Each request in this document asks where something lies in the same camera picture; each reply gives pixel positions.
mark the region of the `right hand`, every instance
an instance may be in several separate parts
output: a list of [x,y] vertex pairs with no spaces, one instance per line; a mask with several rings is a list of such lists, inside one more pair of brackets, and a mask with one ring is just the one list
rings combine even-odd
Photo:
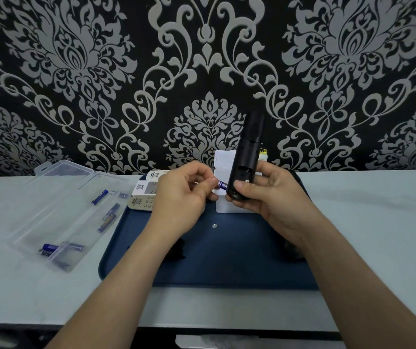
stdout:
[[256,171],[263,176],[256,175],[254,184],[234,182],[235,189],[250,199],[236,201],[227,195],[226,199],[260,214],[285,239],[303,249],[306,234],[330,222],[287,170],[259,161]]

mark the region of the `white table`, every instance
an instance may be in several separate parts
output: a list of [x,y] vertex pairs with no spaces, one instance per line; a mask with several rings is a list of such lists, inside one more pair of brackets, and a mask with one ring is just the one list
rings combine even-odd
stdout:
[[[416,171],[299,175],[317,206],[416,314]],[[139,176],[128,178],[135,184]],[[0,191],[26,179],[0,178]],[[70,274],[47,270],[0,242],[0,323],[63,325],[98,286],[112,233]],[[337,331],[318,291],[153,288],[140,325]]]

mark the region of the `clear plastic box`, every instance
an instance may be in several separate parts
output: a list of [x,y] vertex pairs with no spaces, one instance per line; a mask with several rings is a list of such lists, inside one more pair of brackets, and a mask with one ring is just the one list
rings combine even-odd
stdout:
[[[42,164],[35,172],[35,178],[0,196],[0,238],[70,272],[125,210],[129,182],[67,160]],[[104,190],[108,193],[93,204]],[[111,209],[114,216],[102,230]],[[43,252],[45,244],[57,249]]]

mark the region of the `black and white damask wallpaper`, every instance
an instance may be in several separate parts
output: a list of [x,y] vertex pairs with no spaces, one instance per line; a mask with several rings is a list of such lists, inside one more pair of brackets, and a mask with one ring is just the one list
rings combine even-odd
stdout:
[[416,168],[416,0],[0,0],[0,175],[212,166],[251,110],[281,167]]

